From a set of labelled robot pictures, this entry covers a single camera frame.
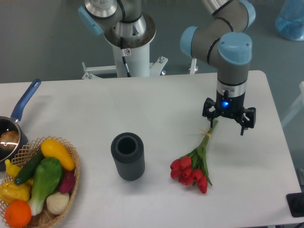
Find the white table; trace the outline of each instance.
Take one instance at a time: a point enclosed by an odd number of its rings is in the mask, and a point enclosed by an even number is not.
[[[300,187],[266,76],[249,72],[245,107],[256,107],[254,129],[240,136],[220,118],[209,142],[213,187],[202,195],[170,178],[169,165],[202,140],[207,97],[216,74],[42,82],[20,126],[30,140],[63,137],[77,149],[81,180],[60,227],[238,228],[303,222],[286,194]],[[1,115],[10,116],[30,83],[0,84]],[[146,170],[120,178],[110,153],[115,136],[133,132],[144,143]]]

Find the bok choy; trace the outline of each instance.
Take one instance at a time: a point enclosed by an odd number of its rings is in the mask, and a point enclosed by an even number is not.
[[[45,158],[40,162],[35,170],[31,199],[28,202],[32,216],[42,211],[46,198],[54,192],[62,176],[62,166],[57,158]]]

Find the yellow squash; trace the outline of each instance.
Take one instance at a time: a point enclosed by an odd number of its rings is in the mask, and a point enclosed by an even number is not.
[[[15,179],[21,168],[17,165],[12,164],[9,159],[5,160],[5,165],[8,175]],[[27,184],[33,186],[33,178],[29,179],[27,181]]]
[[[74,159],[69,151],[62,143],[55,139],[46,139],[43,141],[41,144],[41,151],[46,158],[57,158],[64,169],[72,171],[75,168]]]
[[[29,201],[30,186],[28,184],[16,185],[13,181],[7,181],[0,185],[0,198],[5,203],[15,200]]]

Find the tulip bouquet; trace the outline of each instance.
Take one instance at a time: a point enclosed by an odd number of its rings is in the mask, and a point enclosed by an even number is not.
[[[197,184],[203,194],[207,193],[208,183],[212,186],[207,168],[206,147],[217,123],[218,121],[214,122],[213,127],[208,130],[198,147],[174,160],[170,166],[173,179],[179,178],[179,182],[185,185],[195,186]]]

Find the white garlic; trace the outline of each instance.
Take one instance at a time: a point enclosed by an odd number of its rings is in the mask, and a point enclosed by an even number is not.
[[[47,197],[47,209],[54,215],[61,214],[68,205],[70,196],[68,193],[56,192]]]

